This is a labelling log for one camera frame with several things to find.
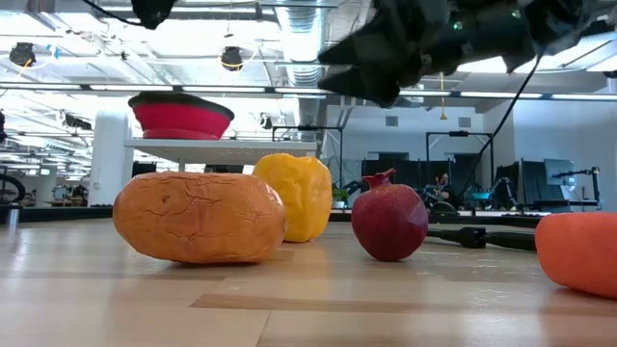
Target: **bicycle wheel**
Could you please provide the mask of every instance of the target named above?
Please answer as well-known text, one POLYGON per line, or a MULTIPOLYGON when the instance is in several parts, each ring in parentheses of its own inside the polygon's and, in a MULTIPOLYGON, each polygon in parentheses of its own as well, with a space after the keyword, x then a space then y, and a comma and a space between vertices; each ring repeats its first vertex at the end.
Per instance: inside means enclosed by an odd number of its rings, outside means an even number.
POLYGON ((4 198, 3 198, 2 199, 3 203, 20 202, 20 201, 22 201, 25 198, 25 196, 26 196, 26 187, 17 178, 0 173, 0 182, 1 181, 5 181, 5 182, 11 184, 16 189, 16 197, 14 197, 14 198, 11 197, 10 200, 4 200, 4 198))

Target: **white shelf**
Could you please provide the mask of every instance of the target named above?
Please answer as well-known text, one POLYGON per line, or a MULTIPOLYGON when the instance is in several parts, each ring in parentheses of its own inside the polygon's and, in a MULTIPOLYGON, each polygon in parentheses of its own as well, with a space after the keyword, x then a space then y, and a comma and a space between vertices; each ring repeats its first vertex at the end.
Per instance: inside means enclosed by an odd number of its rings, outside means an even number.
POLYGON ((125 147, 180 164, 254 165, 265 155, 315 156, 317 143, 130 139, 125 147))

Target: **yellow bell pepper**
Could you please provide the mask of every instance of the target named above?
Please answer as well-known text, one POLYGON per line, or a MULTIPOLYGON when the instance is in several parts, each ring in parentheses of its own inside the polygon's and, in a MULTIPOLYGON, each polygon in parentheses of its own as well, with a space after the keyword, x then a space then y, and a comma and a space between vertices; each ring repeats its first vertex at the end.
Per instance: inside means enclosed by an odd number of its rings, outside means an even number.
POLYGON ((332 209, 332 176, 317 158, 266 155, 253 174, 281 196, 288 223, 285 241, 306 242, 324 232, 332 209))

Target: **computer monitor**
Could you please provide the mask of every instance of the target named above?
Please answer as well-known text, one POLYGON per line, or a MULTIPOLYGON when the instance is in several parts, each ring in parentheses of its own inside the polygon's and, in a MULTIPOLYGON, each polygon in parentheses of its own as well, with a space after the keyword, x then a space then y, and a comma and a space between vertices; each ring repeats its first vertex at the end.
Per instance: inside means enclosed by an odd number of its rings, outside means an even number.
POLYGON ((544 165, 547 170, 547 184, 548 185, 560 185, 560 186, 577 186, 577 177, 573 174, 563 175, 571 173, 575 170, 575 162, 572 160, 560 160, 560 159, 545 159, 544 165))

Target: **pomegranate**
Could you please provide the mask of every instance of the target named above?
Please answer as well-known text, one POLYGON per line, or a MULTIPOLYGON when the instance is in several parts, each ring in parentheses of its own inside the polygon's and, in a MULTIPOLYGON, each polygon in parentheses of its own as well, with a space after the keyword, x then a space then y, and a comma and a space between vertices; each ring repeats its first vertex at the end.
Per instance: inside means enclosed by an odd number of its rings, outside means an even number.
POLYGON ((410 187, 391 184, 394 169, 362 179, 362 193, 351 210, 351 226, 362 247, 375 259, 398 261, 410 256, 428 232, 428 213, 420 196, 410 187))

